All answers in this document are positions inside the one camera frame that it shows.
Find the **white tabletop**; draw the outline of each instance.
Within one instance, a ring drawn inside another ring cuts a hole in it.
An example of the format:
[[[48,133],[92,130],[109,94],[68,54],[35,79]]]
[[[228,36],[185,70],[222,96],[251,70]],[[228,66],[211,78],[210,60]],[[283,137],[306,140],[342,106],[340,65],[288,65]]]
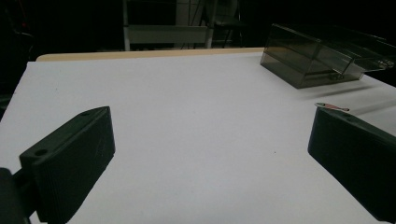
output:
[[[296,90],[261,56],[29,63],[0,165],[15,173],[25,149],[109,105],[116,153],[70,223],[378,223],[307,146],[316,102],[395,135],[396,89],[364,76]]]

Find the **screw hole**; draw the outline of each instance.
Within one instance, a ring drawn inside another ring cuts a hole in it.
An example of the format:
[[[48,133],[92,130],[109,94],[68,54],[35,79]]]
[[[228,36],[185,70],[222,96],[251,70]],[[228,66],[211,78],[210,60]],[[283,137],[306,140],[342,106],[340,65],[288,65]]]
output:
[[[49,152],[49,151],[46,150],[46,149],[39,149],[37,152],[35,152],[35,155],[36,156],[43,156],[43,155],[47,154],[47,152]]]

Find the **white surface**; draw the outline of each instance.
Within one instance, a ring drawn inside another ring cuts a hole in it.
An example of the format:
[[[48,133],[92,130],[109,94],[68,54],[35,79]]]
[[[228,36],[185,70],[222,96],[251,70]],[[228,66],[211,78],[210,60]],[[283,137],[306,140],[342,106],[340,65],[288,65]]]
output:
[[[0,165],[16,172],[25,149],[109,105],[116,154],[70,223],[378,223],[307,145],[316,102],[396,134],[396,90],[370,77],[296,90],[261,56],[29,63]]]

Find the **black plastic part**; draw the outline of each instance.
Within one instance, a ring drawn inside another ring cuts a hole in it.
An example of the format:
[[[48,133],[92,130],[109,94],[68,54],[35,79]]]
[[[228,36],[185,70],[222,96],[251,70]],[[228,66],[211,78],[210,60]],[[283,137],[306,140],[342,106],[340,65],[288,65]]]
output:
[[[21,199],[23,213],[26,217],[29,217],[36,210],[37,202],[39,202],[35,183],[27,178],[22,169],[14,174],[13,178]]]
[[[25,224],[21,198],[11,172],[0,168],[0,223]]]
[[[110,108],[83,112],[20,155],[41,222],[66,223],[115,153]]]
[[[317,108],[308,146],[377,220],[396,222],[396,137],[348,113]]]

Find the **clear plastic box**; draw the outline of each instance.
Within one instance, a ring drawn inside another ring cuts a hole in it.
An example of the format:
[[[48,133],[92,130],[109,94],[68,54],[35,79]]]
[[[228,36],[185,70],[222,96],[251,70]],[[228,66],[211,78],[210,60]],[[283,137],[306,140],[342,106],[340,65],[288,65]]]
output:
[[[261,59],[296,89],[359,80],[395,62],[396,48],[378,36],[334,25],[276,23]]]

